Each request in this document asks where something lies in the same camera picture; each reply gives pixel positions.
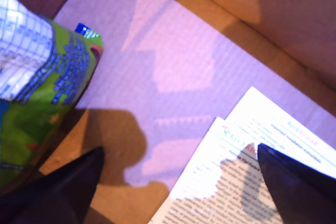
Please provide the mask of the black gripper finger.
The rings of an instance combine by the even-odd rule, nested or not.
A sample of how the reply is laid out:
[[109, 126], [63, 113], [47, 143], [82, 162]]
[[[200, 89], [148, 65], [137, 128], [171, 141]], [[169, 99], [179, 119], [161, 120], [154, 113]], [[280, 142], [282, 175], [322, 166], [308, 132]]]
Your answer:
[[335, 223], [335, 178], [265, 144], [258, 163], [284, 223]]
[[83, 223], [104, 165], [97, 147], [1, 197], [1, 223]]

